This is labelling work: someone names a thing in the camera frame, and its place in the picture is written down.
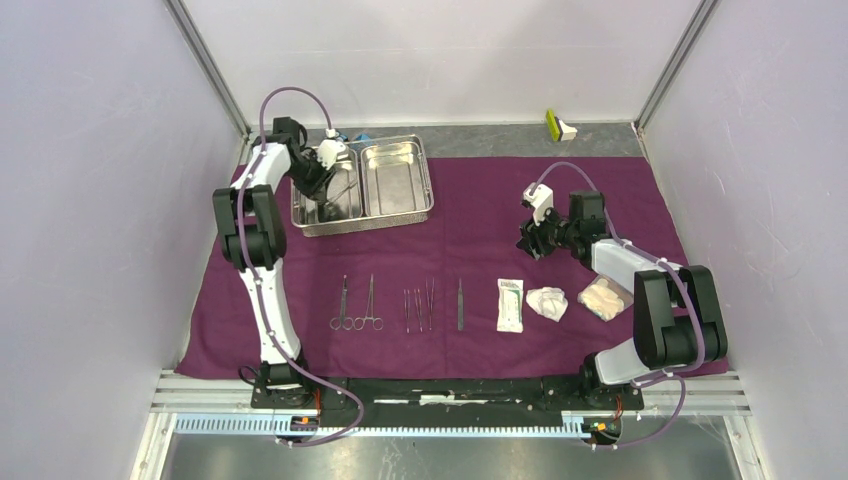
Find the white sterile packet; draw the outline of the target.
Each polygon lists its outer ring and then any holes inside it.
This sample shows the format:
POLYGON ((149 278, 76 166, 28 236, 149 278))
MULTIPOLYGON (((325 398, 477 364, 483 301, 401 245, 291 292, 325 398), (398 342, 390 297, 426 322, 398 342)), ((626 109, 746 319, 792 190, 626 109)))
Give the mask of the white sterile packet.
POLYGON ((498 280, 497 331, 520 334, 524 331, 522 321, 523 281, 516 279, 498 280))

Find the white gauze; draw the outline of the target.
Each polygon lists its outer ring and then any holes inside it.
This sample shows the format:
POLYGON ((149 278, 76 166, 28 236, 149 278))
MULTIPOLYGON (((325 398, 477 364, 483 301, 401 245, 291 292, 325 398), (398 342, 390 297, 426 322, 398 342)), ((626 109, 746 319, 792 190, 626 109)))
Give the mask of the white gauze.
POLYGON ((556 287, 529 290, 526 303, 536 314, 554 322, 562 319, 569 305, 565 292, 556 287))

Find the metal instrument tray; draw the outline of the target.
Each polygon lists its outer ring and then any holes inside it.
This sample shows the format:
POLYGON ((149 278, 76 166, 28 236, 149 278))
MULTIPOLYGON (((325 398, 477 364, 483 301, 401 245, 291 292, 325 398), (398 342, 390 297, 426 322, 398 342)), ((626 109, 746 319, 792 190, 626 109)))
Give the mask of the metal instrument tray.
POLYGON ((435 203, 428 160, 414 134, 350 142, 350 157, 333 167, 328 197, 356 178, 350 213, 332 217, 326 204, 291 194, 291 221, 306 237, 385 229, 426 221, 435 203))

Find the beige gauze roll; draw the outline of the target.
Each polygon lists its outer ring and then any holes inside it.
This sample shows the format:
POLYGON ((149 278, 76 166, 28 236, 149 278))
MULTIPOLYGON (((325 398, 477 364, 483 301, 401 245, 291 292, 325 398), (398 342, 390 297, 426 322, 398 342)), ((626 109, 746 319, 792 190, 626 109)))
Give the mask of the beige gauze roll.
POLYGON ((598 275, 577 296, 582 304, 595 316, 609 322, 633 304, 633 294, 615 281, 598 275))

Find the steel scalpel handle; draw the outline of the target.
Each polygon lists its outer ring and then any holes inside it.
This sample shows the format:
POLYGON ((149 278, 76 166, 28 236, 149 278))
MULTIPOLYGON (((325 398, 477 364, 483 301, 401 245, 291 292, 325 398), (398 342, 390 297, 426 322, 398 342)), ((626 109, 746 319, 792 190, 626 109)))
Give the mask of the steel scalpel handle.
POLYGON ((464 331, 464 292, 462 279, 458 279, 457 287, 457 330, 464 331))
POLYGON ((427 300, 427 324, 428 330, 432 330, 433 325, 433 306, 435 299, 435 279, 431 278, 430 281, 425 286, 425 294, 427 300))

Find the steel surgical scissors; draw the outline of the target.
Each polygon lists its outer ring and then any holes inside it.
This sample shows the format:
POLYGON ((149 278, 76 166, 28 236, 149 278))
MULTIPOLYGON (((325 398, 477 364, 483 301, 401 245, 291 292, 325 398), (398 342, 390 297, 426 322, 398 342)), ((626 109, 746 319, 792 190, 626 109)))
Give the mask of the steel surgical scissors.
POLYGON ((335 317, 329 321, 329 326, 332 330, 352 330, 354 328, 354 319, 347 315, 347 293, 348 282, 347 276, 343 276, 342 287, 340 292, 339 310, 335 317))

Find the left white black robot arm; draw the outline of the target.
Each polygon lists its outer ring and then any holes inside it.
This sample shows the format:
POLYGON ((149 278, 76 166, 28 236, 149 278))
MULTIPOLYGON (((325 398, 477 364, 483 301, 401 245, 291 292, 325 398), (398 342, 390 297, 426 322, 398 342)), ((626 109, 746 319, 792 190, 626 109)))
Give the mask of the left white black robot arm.
POLYGON ((330 168, 307 146, 307 132, 296 120, 278 117, 271 133, 255 141, 243 173, 213 194, 223 257, 239 272, 248 291, 260 338, 260 363, 242 366, 241 380, 252 387, 256 409, 304 408, 319 388, 306 373, 283 286, 287 237, 275 191, 288 177, 307 198, 324 202, 330 168))

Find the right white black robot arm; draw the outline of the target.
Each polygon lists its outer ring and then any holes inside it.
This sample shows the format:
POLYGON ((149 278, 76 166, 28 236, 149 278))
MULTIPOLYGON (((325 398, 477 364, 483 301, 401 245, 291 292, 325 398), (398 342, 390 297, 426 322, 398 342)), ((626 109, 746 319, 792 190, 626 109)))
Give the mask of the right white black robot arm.
POLYGON ((520 250, 540 259, 566 249, 633 299, 631 337, 588 355, 580 368, 577 392, 585 405, 602 408, 626 385, 651 384, 726 357, 728 337, 708 268, 654 257, 618 237, 598 191, 571 193, 565 215, 542 184, 528 186, 522 203, 532 217, 521 227, 520 250))

